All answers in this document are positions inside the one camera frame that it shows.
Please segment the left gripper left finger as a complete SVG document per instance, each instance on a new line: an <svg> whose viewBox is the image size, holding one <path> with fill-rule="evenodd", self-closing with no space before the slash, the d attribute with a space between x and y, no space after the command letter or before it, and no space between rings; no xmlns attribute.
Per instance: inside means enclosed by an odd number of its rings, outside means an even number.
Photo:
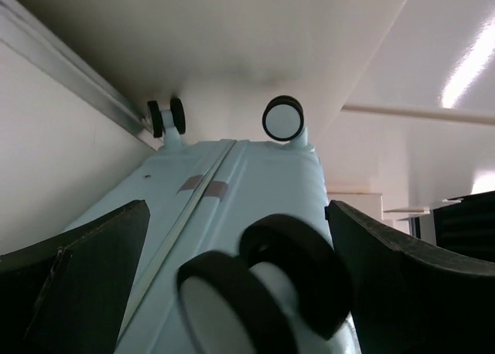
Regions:
<svg viewBox="0 0 495 354"><path fill-rule="evenodd" d="M3 353L113 353L149 208L133 200L1 257Z"/></svg>

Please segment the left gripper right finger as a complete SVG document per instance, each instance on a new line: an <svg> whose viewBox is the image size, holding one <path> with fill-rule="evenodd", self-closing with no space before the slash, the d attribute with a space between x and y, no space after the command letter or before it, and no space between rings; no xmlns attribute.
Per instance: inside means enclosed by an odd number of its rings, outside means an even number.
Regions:
<svg viewBox="0 0 495 354"><path fill-rule="evenodd" d="M353 286L363 353L492 353L494 265L442 249L343 201L326 207Z"/></svg>

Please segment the light blue hardshell suitcase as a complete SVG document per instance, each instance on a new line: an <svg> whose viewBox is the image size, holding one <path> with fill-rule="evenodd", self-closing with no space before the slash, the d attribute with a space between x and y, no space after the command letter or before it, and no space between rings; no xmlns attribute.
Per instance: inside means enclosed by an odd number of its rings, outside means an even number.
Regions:
<svg viewBox="0 0 495 354"><path fill-rule="evenodd" d="M268 103L267 141L194 145L179 98L148 108L163 146L74 222L133 200L150 213L116 352L357 352L302 105Z"/></svg>

